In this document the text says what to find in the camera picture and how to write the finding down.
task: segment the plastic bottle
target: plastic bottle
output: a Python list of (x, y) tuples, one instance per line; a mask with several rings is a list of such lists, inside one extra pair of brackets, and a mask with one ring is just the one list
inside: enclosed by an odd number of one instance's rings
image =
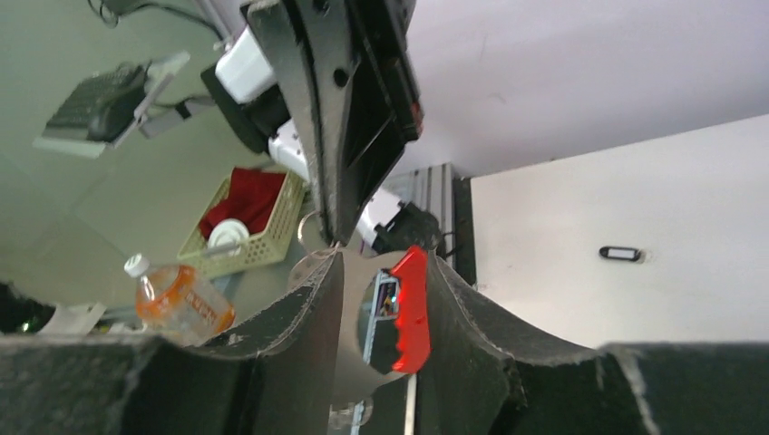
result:
[(194, 267), (152, 267), (137, 254), (124, 268), (137, 280), (136, 313), (181, 345), (201, 345), (235, 321), (232, 304)]

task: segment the keyboard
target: keyboard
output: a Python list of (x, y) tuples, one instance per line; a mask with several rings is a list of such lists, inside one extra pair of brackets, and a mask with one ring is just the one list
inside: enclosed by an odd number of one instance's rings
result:
[(112, 141), (133, 122), (144, 99), (146, 68), (122, 65), (88, 78), (74, 89), (46, 128), (87, 131), (87, 140)]

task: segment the white lid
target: white lid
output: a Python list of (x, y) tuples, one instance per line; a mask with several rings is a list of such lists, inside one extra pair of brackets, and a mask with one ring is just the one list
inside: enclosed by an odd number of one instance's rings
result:
[(232, 246), (229, 256), (236, 256), (240, 253), (238, 243), (247, 239), (249, 236), (248, 228), (243, 222), (237, 219), (225, 219), (219, 222), (214, 230), (211, 231), (208, 247)]
[(137, 254), (129, 258), (122, 268), (131, 278), (138, 278), (144, 275), (144, 272), (147, 272), (147, 269), (150, 268), (150, 260), (142, 254)]

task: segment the red plastic piece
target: red plastic piece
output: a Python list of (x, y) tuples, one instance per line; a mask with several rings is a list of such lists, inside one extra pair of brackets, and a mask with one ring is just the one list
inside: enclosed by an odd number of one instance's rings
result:
[(427, 254), (411, 246), (401, 261), (390, 269), (398, 278), (398, 344), (401, 357), (393, 370), (414, 374), (419, 372), (430, 356), (430, 330), (427, 327)]

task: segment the basket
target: basket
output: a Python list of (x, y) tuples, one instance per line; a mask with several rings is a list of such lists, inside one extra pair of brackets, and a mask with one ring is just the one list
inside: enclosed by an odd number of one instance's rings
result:
[[(226, 198), (228, 193), (229, 178), (221, 183), (221, 187), (203, 216)], [(209, 278), (282, 261), (286, 257), (288, 246), (297, 227), (304, 193), (305, 186), (302, 179), (288, 172), (283, 181), (283, 187), (277, 194), (267, 226), (261, 233), (254, 234), (237, 244), (208, 248), (206, 239), (195, 227), (181, 247), (177, 258), (181, 263), (195, 267)]]

